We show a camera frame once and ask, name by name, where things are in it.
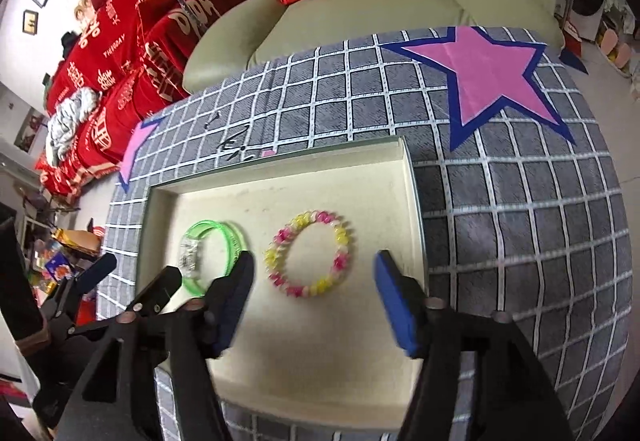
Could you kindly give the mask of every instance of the slipper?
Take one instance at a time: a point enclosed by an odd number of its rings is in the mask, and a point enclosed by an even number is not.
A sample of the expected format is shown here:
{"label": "slipper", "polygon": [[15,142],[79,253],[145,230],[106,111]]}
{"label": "slipper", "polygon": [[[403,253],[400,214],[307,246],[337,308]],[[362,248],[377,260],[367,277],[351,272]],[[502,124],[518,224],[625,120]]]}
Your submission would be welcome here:
{"label": "slipper", "polygon": [[615,49],[618,43],[618,35],[613,29],[607,29],[602,37],[602,42],[600,42],[600,48],[605,56],[609,55],[613,49]]}
{"label": "slipper", "polygon": [[631,47],[629,47],[628,44],[622,44],[618,48],[618,56],[616,57],[613,64],[618,69],[622,69],[624,66],[626,66],[626,63],[629,61],[629,58],[631,58]]}

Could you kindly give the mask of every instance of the pink star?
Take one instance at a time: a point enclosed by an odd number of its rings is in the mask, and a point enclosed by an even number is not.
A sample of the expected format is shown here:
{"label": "pink star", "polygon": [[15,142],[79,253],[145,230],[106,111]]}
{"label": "pink star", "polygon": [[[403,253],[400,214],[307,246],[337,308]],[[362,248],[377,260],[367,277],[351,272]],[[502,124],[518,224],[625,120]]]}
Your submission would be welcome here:
{"label": "pink star", "polygon": [[448,28],[445,37],[383,47],[447,75],[451,150],[505,106],[573,142],[568,127],[532,77],[544,44],[493,40],[480,28],[459,26]]}
{"label": "pink star", "polygon": [[125,192],[129,191],[129,179],[131,177],[131,171],[133,170],[133,164],[136,159],[136,154],[142,144],[146,141],[149,135],[160,125],[164,118],[155,119],[144,123],[139,122],[133,129],[133,134],[127,145],[127,150],[124,152],[122,162],[120,163],[120,184]]}

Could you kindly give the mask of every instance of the tiled floor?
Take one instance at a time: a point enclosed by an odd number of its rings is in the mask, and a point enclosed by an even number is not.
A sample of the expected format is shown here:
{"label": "tiled floor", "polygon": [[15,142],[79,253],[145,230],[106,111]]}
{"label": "tiled floor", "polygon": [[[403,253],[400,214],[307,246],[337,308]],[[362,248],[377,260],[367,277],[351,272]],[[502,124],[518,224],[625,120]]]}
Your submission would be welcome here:
{"label": "tiled floor", "polygon": [[[607,63],[600,50],[585,45],[582,58],[589,75],[569,69],[595,115],[614,161],[623,190],[634,262],[634,303],[640,301],[640,101],[629,93],[630,81]],[[627,342],[618,384],[609,403],[609,414],[624,397],[640,368],[640,309],[631,311]]]}

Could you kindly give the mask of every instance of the pink and yellow beaded bracelet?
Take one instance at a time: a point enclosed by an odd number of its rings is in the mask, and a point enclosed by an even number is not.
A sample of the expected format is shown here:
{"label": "pink and yellow beaded bracelet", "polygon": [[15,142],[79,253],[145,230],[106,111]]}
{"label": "pink and yellow beaded bracelet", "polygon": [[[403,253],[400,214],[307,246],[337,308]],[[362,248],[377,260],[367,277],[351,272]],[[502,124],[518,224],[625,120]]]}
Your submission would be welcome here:
{"label": "pink and yellow beaded bracelet", "polygon": [[[335,242],[338,247],[329,275],[309,286],[303,286],[289,281],[289,277],[284,270],[284,259],[293,240],[302,230],[313,223],[322,223],[334,228]],[[347,230],[340,219],[329,212],[316,210],[297,215],[273,237],[273,242],[264,252],[264,262],[269,271],[269,279],[274,286],[287,296],[309,297],[321,295],[336,285],[346,273],[349,264],[349,236]]]}

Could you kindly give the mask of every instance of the floor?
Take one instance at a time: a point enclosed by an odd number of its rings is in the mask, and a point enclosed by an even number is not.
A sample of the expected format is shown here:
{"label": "floor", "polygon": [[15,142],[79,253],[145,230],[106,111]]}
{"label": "floor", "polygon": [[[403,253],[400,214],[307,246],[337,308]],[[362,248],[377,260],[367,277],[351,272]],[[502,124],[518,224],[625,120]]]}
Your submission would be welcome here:
{"label": "floor", "polygon": [[[589,75],[575,69],[568,70],[587,99],[609,145],[623,189],[634,258],[640,259],[640,101],[636,103],[629,93],[630,81],[607,63],[597,47],[585,45],[582,58]],[[91,186],[81,198],[75,228],[84,229],[90,218],[97,226],[105,224],[117,183],[118,176],[114,174]],[[638,271],[638,276],[634,277],[634,302],[640,301],[640,261],[636,265],[638,267],[634,267],[634,271]],[[630,327],[625,359],[609,404],[609,414],[622,400],[640,368],[640,307],[634,307]]]}

